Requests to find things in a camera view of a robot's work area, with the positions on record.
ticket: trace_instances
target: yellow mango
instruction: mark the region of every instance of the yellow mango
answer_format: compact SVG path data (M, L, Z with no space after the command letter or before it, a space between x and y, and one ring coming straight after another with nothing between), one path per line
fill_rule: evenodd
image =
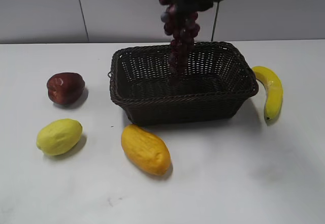
M134 124L124 129L121 144L126 156L147 173L162 176L171 165L163 140Z

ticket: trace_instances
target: white table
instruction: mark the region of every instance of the white table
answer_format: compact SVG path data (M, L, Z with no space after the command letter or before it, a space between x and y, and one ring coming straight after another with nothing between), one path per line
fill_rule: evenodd
M234 42L281 78L279 121L265 124L261 86L230 121L149 128L172 156L164 179L126 159L125 116L110 100L111 57L137 45L153 44L0 45L1 224L325 223L325 40ZM47 97L65 71L86 81L78 108ZM49 158L36 136L60 118L80 121L87 141Z

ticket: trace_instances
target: white wall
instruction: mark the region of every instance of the white wall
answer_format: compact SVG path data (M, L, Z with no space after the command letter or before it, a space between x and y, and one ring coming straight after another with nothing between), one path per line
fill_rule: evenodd
M325 0L225 0L217 40L325 39Z
M87 42L78 0L0 0L0 43Z
M215 40L325 39L325 0L225 0ZM158 0L81 0L90 42L169 41ZM214 10L200 14L209 41ZM0 0L0 43L87 42L78 0Z
M169 41L164 34L158 0L81 0L91 42ZM214 10L202 13L198 40L211 37Z

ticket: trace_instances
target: basket rim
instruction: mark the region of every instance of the basket rim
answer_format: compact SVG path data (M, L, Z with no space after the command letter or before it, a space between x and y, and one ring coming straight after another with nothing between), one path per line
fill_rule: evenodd
M190 101L207 101L207 100L237 100L237 99L248 99L258 93L258 83L256 81L254 72L248 66L245 61L244 56L239 52L239 50L233 46L233 44L226 42L197 42L195 46L198 47L203 44L210 45L219 45L219 46L227 46L228 48L232 48L234 52L239 56L239 60L243 60L244 69L247 74L249 74L249 79L251 80L252 87L251 89L239 90L236 92L208 92L208 93L197 93L197 94L186 94L186 95L173 95L173 96L165 96L165 97L157 97L157 98L144 98L144 99L131 99L131 98L123 98L118 93L118 85L115 81L117 81L117 65L120 56L125 52L136 52L141 51L143 48L155 48L155 49L167 49L170 45L156 45L156 46L137 46L124 48L116 51L112 58L112 66L110 71L110 92L111 92L111 100L119 106L128 106L128 107L136 107L136 106L144 106L144 105L153 105L153 104L164 104L164 103L182 103L182 102L190 102Z

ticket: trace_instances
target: fake fruit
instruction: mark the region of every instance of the fake fruit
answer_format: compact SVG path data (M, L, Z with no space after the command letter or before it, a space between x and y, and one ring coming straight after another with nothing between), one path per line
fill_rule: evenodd
M82 125L72 119L52 122L40 130L36 145L47 155L59 155L75 146L82 135Z
M47 81L51 101L59 105L69 105L77 101L85 88L85 81L78 73L58 73Z
M267 100L264 107L266 121L278 117L282 107L283 88L279 77L270 69L265 67L252 68L259 80L267 91Z
M162 176L171 165L171 156L163 140L136 125L124 129L121 144L126 156L147 173Z

